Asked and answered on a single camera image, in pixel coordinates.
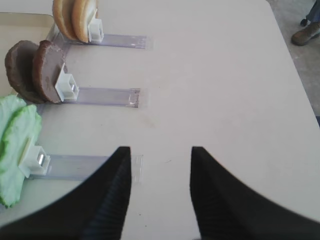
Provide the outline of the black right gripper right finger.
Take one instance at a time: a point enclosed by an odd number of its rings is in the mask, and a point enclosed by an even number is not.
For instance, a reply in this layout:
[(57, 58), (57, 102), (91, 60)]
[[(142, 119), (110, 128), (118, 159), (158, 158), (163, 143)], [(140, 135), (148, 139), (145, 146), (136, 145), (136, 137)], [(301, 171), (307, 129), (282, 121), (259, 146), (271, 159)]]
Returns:
[(318, 240), (320, 224), (257, 193), (204, 147), (190, 159), (190, 197), (202, 240)]

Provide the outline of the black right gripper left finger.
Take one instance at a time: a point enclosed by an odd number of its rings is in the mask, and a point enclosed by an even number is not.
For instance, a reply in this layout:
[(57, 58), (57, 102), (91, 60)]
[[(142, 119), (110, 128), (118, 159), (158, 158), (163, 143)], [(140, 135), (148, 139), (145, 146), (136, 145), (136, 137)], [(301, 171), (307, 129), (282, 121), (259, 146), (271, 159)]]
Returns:
[(131, 149), (119, 147), (77, 188), (0, 229), (2, 240), (119, 240), (132, 189)]

